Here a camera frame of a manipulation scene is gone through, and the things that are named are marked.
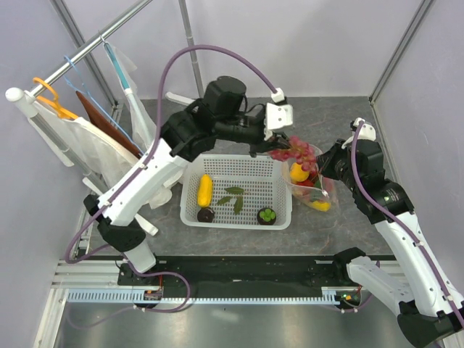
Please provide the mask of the dark mangosteen left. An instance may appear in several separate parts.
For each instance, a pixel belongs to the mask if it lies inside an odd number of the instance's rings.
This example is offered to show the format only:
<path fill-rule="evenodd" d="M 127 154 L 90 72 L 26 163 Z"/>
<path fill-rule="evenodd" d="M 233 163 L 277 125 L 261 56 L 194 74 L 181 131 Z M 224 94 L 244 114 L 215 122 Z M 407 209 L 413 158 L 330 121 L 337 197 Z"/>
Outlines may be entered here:
<path fill-rule="evenodd" d="M 198 211 L 196 218 L 200 223 L 211 223 L 215 218 L 215 212 L 210 207 L 203 207 Z"/>

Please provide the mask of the red lychee bunch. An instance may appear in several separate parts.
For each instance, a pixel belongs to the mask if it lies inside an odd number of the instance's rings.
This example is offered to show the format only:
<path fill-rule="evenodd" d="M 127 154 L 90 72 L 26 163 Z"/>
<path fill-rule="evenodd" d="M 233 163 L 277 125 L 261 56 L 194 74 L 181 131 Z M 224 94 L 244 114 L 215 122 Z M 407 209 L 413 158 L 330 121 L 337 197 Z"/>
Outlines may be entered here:
<path fill-rule="evenodd" d="M 295 183 L 294 195 L 298 197 L 310 197 L 322 192 L 320 177 L 317 173 L 310 173 L 309 178 L 301 183 Z"/>

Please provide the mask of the white garment bag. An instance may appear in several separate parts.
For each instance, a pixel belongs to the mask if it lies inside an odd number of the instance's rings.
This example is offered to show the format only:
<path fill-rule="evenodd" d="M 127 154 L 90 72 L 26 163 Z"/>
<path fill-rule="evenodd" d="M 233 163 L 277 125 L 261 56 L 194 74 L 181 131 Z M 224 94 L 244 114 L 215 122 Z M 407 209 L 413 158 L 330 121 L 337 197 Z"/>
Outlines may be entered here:
<path fill-rule="evenodd" d="M 42 101 L 33 102 L 33 106 L 66 145 L 103 178 L 107 187 L 113 187 L 137 163 L 133 154 L 85 118 L 61 119 Z"/>

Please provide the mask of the orange fruit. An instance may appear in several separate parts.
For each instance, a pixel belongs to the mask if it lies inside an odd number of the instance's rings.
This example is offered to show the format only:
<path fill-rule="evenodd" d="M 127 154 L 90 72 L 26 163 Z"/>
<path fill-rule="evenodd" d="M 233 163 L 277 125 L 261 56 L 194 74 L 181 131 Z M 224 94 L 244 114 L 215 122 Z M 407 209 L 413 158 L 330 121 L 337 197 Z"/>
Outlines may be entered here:
<path fill-rule="evenodd" d="M 309 178 L 310 173 L 304 171 L 302 166 L 295 162 L 290 167 L 289 175 L 292 182 L 301 183 Z"/>

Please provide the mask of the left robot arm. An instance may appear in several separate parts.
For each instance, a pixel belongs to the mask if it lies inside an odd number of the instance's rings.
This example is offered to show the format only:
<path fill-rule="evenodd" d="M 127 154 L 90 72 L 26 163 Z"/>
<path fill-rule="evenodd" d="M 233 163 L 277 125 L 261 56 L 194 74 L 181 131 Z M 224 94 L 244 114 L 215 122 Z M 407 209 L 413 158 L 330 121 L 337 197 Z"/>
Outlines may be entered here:
<path fill-rule="evenodd" d="M 116 185 L 101 196 L 90 194 L 84 199 L 102 238 L 125 256 L 143 285 L 156 282 L 160 273 L 135 215 L 168 180 L 213 149 L 217 140 L 248 144 L 253 157 L 289 147 L 281 129 L 292 125 L 293 107 L 282 90 L 273 93 L 270 102 L 253 115 L 240 109 L 246 91 L 233 77 L 221 76 L 210 82 L 202 98 L 169 116 L 159 141 Z"/>

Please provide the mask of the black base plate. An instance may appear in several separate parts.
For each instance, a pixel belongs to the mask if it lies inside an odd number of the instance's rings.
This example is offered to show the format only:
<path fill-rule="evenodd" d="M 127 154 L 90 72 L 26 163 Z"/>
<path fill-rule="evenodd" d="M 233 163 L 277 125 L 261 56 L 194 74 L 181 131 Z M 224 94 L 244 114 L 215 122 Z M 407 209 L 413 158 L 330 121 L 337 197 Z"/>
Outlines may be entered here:
<path fill-rule="evenodd" d="M 120 266 L 120 286 L 184 297 L 316 297 L 322 290 L 357 290 L 330 256 L 160 256 L 144 276 L 127 263 Z"/>

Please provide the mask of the white plastic basket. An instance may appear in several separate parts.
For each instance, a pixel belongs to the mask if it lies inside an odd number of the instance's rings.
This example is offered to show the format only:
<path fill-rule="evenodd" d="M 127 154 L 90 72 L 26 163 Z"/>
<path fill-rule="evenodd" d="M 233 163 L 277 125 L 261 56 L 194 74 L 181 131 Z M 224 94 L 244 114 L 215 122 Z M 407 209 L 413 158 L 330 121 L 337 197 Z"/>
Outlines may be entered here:
<path fill-rule="evenodd" d="M 201 207 L 197 204 L 200 178 L 207 174 L 213 182 L 210 208 L 215 212 L 211 223 L 197 221 Z M 225 188 L 238 186 L 245 190 L 242 211 L 233 213 L 233 201 L 222 206 L 217 201 L 226 195 Z M 181 194 L 180 217 L 185 225 L 202 228 L 258 230 L 266 228 L 257 222 L 257 212 L 270 207 L 276 222 L 270 230 L 283 230 L 291 222 L 292 198 L 281 176 L 281 163 L 266 156 L 252 158 L 238 154 L 203 154 L 186 169 Z"/>

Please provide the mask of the orange hanger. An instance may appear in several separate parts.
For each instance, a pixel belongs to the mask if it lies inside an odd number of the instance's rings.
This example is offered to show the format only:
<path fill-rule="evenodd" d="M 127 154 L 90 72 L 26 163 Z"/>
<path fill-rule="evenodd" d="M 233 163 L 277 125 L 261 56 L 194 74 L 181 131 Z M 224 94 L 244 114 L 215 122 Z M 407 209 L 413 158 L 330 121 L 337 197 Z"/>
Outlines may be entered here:
<path fill-rule="evenodd" d="M 51 93 L 53 96 L 53 99 L 47 99 L 43 96 L 37 96 L 37 100 L 40 102 L 50 106 L 57 114 L 57 117 L 60 119 L 65 119 L 65 120 L 76 120 L 78 116 L 71 112 L 70 110 L 64 108 L 60 103 L 59 103 L 59 94 L 44 80 L 38 77 L 33 78 L 34 83 L 39 83 L 42 87 L 44 87 L 47 91 Z"/>

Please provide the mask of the rack pole with white foot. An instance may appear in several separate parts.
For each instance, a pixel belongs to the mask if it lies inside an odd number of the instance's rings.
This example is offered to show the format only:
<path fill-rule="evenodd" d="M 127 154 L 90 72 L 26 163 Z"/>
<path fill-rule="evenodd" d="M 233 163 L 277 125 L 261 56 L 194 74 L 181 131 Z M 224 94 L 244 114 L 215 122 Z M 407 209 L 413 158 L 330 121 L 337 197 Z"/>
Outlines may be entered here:
<path fill-rule="evenodd" d="M 189 18 L 189 12 L 186 4 L 186 0 L 179 0 L 178 5 L 181 11 L 181 18 L 183 22 L 183 27 L 185 31 L 185 37 L 188 47 L 194 46 L 194 35 L 191 28 L 191 22 Z M 195 51 L 190 51 L 190 62 L 191 68 L 194 75 L 194 81 L 196 85 L 196 91 L 198 93 L 198 97 L 204 96 L 204 86 L 202 81 L 202 75 L 199 67 L 198 57 Z M 172 92 L 167 92 L 165 97 L 168 101 L 174 102 L 176 104 L 187 106 L 188 104 L 192 103 L 193 99 L 190 99 L 185 96 L 181 96 L 179 94 L 174 94 Z"/>

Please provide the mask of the yellow mango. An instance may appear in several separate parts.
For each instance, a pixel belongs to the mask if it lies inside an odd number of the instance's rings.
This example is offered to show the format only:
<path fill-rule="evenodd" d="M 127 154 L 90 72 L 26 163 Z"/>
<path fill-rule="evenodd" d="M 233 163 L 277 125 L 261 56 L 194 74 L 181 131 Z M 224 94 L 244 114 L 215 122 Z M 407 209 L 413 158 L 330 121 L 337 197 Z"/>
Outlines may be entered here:
<path fill-rule="evenodd" d="M 322 200 L 316 200 L 308 203 L 308 206 L 320 212 L 327 212 L 331 208 L 331 203 Z"/>
<path fill-rule="evenodd" d="M 197 191 L 197 204 L 200 207 L 208 207 L 212 200 L 213 182 L 209 175 L 204 174 L 199 181 Z"/>

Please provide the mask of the brown wooden hanger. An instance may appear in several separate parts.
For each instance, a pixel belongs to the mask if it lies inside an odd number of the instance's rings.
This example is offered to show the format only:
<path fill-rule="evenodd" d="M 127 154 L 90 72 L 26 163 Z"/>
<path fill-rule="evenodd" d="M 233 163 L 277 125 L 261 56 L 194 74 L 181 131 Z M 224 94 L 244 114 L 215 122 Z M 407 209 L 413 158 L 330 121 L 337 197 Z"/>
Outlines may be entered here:
<path fill-rule="evenodd" d="M 126 135 L 123 134 L 121 130 L 118 130 L 115 126 L 111 125 L 106 117 L 103 116 L 81 92 L 76 91 L 75 94 L 79 98 L 81 104 L 88 114 L 90 122 L 93 125 L 113 138 L 136 158 L 141 158 L 141 151 L 129 140 Z"/>

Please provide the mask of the mangosteen with green calyx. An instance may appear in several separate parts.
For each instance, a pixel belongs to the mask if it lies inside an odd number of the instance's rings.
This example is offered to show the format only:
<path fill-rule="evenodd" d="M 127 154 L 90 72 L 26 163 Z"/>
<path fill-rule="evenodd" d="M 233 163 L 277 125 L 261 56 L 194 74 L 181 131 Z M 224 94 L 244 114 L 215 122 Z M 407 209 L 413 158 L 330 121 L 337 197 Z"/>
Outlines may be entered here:
<path fill-rule="evenodd" d="M 270 207 L 263 207 L 257 212 L 259 225 L 273 225 L 276 222 L 276 212 Z"/>

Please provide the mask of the silver clothes rack rail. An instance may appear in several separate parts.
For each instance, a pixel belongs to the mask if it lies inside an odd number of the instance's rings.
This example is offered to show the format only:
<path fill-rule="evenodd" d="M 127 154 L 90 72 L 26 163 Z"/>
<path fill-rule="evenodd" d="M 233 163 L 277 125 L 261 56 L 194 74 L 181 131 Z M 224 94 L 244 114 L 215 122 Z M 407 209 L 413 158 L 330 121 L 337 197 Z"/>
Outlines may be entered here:
<path fill-rule="evenodd" d="M 78 44 L 77 50 L 70 57 L 70 62 L 66 59 L 65 61 L 44 81 L 50 86 L 57 82 L 63 77 L 70 69 L 73 68 L 73 64 L 79 63 L 82 59 L 86 61 L 89 66 L 91 73 L 99 83 L 100 88 L 104 92 L 106 98 L 112 103 L 115 103 L 115 96 L 113 95 L 108 83 L 104 79 L 101 70 L 99 69 L 95 59 L 91 55 L 91 52 L 98 47 L 100 44 L 107 40 L 113 33 L 120 29 L 127 21 L 137 15 L 142 9 L 148 6 L 152 0 L 136 1 L 129 8 L 127 8 L 122 14 L 116 17 L 98 33 L 92 36 L 87 41 L 83 41 L 81 32 L 73 19 L 73 16 L 68 9 L 64 1 L 51 1 L 51 4 L 57 11 L 57 14 L 62 19 L 65 28 L 71 35 L 71 39 Z"/>

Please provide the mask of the clear zip top bag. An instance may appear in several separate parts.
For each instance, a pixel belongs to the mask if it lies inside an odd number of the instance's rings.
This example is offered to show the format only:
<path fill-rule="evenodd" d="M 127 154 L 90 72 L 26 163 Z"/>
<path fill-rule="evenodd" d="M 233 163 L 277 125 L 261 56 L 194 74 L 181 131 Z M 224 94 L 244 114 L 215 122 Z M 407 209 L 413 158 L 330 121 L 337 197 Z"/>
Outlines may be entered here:
<path fill-rule="evenodd" d="M 320 212 L 334 212 L 339 208 L 339 199 L 334 180 L 326 178 L 317 170 L 310 172 L 304 181 L 291 177 L 295 159 L 281 164 L 281 176 L 291 195 L 300 203 Z"/>

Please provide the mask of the purple grape bunch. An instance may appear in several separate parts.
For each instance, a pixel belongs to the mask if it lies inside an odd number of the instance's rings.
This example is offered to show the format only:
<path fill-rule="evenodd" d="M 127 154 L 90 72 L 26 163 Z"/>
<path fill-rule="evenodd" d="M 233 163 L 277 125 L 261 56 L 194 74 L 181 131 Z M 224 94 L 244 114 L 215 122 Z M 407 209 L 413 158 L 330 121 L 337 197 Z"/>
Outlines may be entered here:
<path fill-rule="evenodd" d="M 274 149 L 268 154 L 273 160 L 280 162 L 294 160 L 304 172 L 317 170 L 314 148 L 297 136 L 291 136 L 288 139 L 288 146 L 285 149 Z"/>

